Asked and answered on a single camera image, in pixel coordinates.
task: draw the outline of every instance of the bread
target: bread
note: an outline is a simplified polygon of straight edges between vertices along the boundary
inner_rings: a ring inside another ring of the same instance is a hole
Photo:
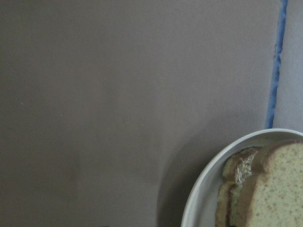
[[[303,226],[303,142],[282,141],[263,148],[243,185],[237,227]]]
[[[242,184],[251,175],[250,164],[259,148],[252,147],[231,156],[223,168],[223,184],[218,193],[216,227],[226,227],[234,223],[239,193]]]
[[[216,227],[303,227],[302,193],[303,141],[242,150],[224,166]]]

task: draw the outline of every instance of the blue stripe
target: blue stripe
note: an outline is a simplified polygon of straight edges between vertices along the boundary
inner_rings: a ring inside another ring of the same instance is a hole
[[[278,33],[276,36],[276,54],[275,54],[275,59],[274,59],[274,68],[273,68],[273,74],[272,74],[272,80],[271,80],[269,101],[268,101],[268,107],[267,107],[267,117],[266,117],[266,123],[265,123],[266,129],[271,129],[273,127],[274,117],[275,117],[276,92],[277,92],[278,85],[279,85],[280,66],[281,66],[280,53],[282,52],[282,46],[283,46],[287,2],[288,2],[288,0],[281,0],[282,6],[280,9]]]

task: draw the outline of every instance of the gray surface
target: gray surface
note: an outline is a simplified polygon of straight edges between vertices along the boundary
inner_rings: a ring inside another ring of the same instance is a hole
[[[178,226],[264,128],[279,1],[3,3],[2,226]]]
[[[288,1],[281,62],[274,127],[303,131],[303,1]]]

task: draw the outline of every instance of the blue tape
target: blue tape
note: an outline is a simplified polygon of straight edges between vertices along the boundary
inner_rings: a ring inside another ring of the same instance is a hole
[[[267,117],[265,123],[266,129],[271,129],[273,127],[274,118],[275,118],[276,92],[278,89],[279,77],[280,77],[280,66],[281,66],[280,54],[282,52],[282,47],[283,47],[287,2],[288,0],[281,0],[282,6],[280,9],[278,32],[276,36],[276,53],[274,59],[273,74],[272,74],[270,94],[269,94],[268,107],[267,107]]]

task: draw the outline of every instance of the white plate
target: white plate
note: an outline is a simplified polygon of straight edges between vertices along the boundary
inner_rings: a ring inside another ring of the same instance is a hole
[[[287,129],[266,129],[246,135],[219,152],[202,171],[189,195],[181,227],[214,227],[217,194],[222,169],[228,157],[240,149],[262,147],[280,140],[303,139],[303,134]]]

